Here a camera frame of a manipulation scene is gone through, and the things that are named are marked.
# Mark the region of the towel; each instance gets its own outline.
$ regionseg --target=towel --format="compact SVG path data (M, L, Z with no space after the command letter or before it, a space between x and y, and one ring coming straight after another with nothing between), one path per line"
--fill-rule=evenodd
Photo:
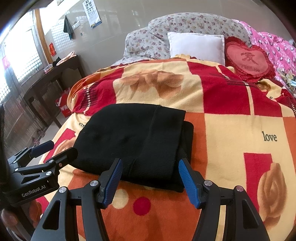
M67 19L67 16L65 16L64 33L68 33L70 40L72 40L73 29L69 23L69 20Z
M118 157L122 180L182 192L178 161L190 160L193 138L193 125L184 117L184 110L160 105L108 105L79 133L71 165L100 175Z

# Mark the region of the tiled floor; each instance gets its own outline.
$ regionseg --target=tiled floor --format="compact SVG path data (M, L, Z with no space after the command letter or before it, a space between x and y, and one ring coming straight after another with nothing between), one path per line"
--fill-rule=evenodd
M60 113L57 117L58 121L61 123L61 124L64 124L65 121L67 120L67 118L65 118L63 116L62 113ZM49 127L48 129L46 130L45 132L45 136L43 138L40 139L40 144L44 143L44 142L47 142L49 140L52 140L54 138L54 136L56 135L56 133L58 132L59 128L57 127L57 125L53 122ZM39 156L37 158L34 158L29 164L28 166L33 166L33 165L37 165L40 161L42 156Z

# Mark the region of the red decoration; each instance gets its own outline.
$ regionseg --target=red decoration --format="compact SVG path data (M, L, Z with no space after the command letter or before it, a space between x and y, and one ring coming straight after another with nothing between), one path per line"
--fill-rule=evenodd
M233 36L230 36L227 39L225 39L225 45L229 42L237 42L239 44L246 45L246 43L244 41L242 41L239 38L233 37Z
M50 54L52 55L52 56L55 56L57 53L56 53L56 51L55 51L55 49L54 49L54 44L53 43L51 43L50 45L49 45L49 50L50 50Z
M10 66L10 62L8 61L6 56L3 57L2 63L3 63L4 70L7 70Z
M274 67L262 48L256 45L249 48L241 40L232 40L225 45L226 66L233 66L242 80L257 82L275 76Z

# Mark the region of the red paper bag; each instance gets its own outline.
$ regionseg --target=red paper bag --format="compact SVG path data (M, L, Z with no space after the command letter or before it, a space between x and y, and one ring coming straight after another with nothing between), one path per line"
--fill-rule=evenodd
M70 88L65 90L59 99L56 99L56 105L57 107L60 108L64 117L68 117L71 115L71 110L67 106L67 98L68 98L69 92L70 92Z

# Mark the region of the red paper sign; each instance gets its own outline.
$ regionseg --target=red paper sign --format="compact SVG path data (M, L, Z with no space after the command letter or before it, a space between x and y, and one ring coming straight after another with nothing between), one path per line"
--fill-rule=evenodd
M54 44L53 43L51 43L50 45L49 45L49 50L50 50L50 54L52 55L52 56L55 56L57 53L56 53L56 51L55 51L55 49L54 49Z
M4 56L4 58L2 59L2 63L3 63L4 70L7 70L10 66L10 62L8 61L6 56Z

